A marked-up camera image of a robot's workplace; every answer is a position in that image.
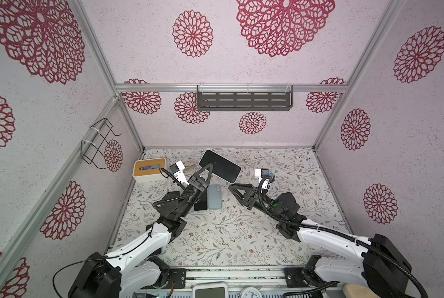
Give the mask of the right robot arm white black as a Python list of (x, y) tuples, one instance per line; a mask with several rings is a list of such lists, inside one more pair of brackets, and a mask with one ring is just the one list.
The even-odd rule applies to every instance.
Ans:
[(301, 270), (302, 285), (322, 291), (336, 284), (355, 284), (380, 298), (405, 296), (412, 267), (387, 237), (358, 237), (318, 225), (299, 214), (300, 206), (291, 192), (270, 199), (266, 190), (253, 185), (232, 184), (229, 190), (240, 205), (274, 219), (286, 239), (341, 256), (335, 260), (312, 255)]

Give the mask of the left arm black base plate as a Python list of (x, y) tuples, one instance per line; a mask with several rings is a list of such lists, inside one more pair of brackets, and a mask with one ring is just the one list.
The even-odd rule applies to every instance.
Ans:
[(185, 268), (170, 268), (161, 271), (158, 279), (158, 287), (161, 289), (184, 289), (187, 279)]

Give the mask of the black phone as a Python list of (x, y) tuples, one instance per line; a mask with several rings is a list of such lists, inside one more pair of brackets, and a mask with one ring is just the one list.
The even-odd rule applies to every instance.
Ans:
[(206, 211), (208, 209), (208, 201), (201, 199), (194, 205), (194, 211)]
[(241, 173), (241, 167), (212, 150), (206, 150), (199, 161), (199, 166), (213, 165), (213, 174), (229, 183), (235, 183)]

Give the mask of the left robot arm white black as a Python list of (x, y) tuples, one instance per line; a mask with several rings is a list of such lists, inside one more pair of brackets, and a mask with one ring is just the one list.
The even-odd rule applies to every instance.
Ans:
[(180, 236), (187, 224), (184, 217), (209, 187), (212, 172), (213, 165), (209, 163), (181, 185), (181, 194), (171, 192), (154, 202), (160, 217), (144, 234), (113, 252), (106, 255), (95, 252), (81, 261), (81, 270), (68, 297), (130, 298), (144, 287), (163, 286), (169, 267), (157, 253)]

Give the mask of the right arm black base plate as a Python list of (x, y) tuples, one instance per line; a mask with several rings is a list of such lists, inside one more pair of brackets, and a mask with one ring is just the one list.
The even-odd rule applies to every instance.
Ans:
[(324, 281), (315, 272), (316, 266), (307, 264), (304, 267), (284, 268), (285, 282), (288, 288), (320, 288), (333, 287), (338, 282)]

